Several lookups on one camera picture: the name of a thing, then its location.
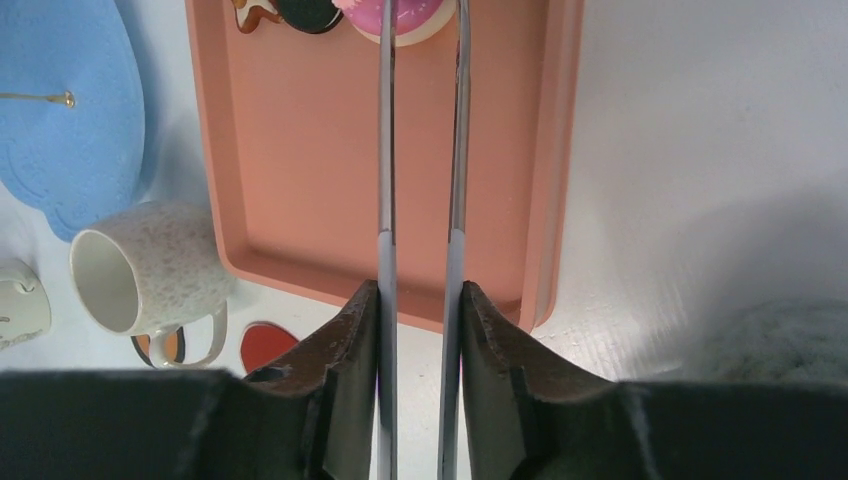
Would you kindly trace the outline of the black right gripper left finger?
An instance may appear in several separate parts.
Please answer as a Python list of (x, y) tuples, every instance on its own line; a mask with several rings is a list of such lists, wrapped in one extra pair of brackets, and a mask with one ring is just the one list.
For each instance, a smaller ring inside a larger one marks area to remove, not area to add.
[(1, 377), (5, 479), (365, 479), (379, 292), (368, 280), (294, 348), (223, 370)]

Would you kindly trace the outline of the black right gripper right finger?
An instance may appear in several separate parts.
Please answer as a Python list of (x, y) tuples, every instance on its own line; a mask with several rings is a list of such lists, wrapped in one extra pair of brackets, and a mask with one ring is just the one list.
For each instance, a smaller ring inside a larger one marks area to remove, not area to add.
[(836, 384), (614, 382), (465, 282), (461, 363), (476, 479), (843, 479)]

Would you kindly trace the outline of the metal tongs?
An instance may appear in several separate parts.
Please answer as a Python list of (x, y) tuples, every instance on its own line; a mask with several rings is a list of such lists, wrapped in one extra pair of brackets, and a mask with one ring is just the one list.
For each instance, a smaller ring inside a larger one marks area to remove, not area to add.
[[(397, 262), (395, 208), (395, 50), (398, 4), (381, 9), (378, 88), (378, 476), (397, 476)], [(458, 42), (450, 215), (445, 280), (438, 476), (457, 476), (461, 292), (464, 283), (471, 99), (471, 22), (467, 0), (457, 2)]]

